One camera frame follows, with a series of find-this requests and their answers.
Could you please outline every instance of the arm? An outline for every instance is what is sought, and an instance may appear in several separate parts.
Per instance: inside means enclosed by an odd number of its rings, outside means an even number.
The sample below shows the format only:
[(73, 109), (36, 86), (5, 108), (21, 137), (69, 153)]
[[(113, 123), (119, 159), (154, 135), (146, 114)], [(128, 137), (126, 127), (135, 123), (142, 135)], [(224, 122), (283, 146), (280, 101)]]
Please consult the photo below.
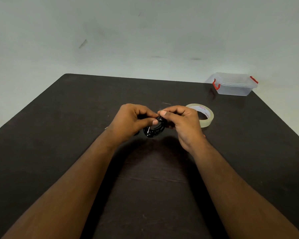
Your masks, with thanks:
[[(149, 118), (138, 120), (139, 114)], [(157, 124), (157, 116), (145, 106), (121, 106), (109, 127), (3, 238), (80, 238), (115, 149), (140, 129)]]
[(172, 121), (179, 142), (195, 159), (230, 238), (299, 238), (299, 231), (249, 186), (204, 138), (197, 111), (174, 106), (158, 112)]

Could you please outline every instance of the red handle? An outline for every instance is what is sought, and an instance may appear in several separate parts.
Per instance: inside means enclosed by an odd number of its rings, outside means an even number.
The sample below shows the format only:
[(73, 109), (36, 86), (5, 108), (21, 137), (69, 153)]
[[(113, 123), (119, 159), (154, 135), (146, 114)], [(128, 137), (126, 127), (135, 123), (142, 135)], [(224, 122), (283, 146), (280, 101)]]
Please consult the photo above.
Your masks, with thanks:
[(218, 84), (218, 87), (216, 87), (215, 82), (216, 82), (216, 79), (214, 79), (213, 86), (215, 87), (216, 90), (218, 90), (220, 87), (220, 84)]
[(254, 77), (250, 76), (250, 78), (255, 81), (257, 84), (259, 83)]

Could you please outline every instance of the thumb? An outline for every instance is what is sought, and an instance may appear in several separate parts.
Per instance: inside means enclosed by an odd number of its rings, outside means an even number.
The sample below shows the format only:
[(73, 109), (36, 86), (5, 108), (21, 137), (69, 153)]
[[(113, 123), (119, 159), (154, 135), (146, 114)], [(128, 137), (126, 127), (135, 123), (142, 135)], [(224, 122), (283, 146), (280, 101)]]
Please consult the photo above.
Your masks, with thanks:
[(147, 126), (152, 126), (152, 125), (158, 124), (158, 120), (155, 118), (145, 118), (145, 119), (137, 120), (136, 124), (138, 126), (138, 129), (140, 130)]
[(167, 111), (161, 111), (160, 116), (173, 122), (175, 125), (178, 125), (182, 119), (182, 116)]

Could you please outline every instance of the hand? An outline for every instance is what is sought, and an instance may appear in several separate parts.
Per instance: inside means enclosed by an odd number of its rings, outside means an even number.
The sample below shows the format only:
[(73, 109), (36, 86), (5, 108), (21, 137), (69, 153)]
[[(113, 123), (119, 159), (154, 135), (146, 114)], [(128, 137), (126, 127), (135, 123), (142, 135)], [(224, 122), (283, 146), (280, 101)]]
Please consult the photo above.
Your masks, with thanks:
[(174, 123), (170, 128), (176, 129), (180, 144), (190, 154), (193, 154), (194, 147), (199, 146), (205, 139), (196, 110), (185, 106), (171, 106), (158, 111), (158, 114)]
[[(139, 114), (146, 114), (148, 118), (138, 120), (137, 115)], [(158, 117), (158, 114), (146, 106), (125, 104), (121, 106), (106, 130), (112, 132), (112, 139), (120, 144), (127, 141), (139, 130), (158, 124), (156, 117)]]

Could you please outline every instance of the forearm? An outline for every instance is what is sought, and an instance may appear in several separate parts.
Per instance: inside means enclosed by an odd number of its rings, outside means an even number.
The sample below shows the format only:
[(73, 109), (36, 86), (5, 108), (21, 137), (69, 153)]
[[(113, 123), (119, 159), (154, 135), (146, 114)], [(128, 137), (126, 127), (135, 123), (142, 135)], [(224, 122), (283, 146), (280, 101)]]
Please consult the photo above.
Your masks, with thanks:
[(251, 188), (206, 139), (192, 153), (230, 238), (299, 238), (299, 231)]
[(79, 238), (118, 145), (110, 133), (102, 133), (3, 238)]

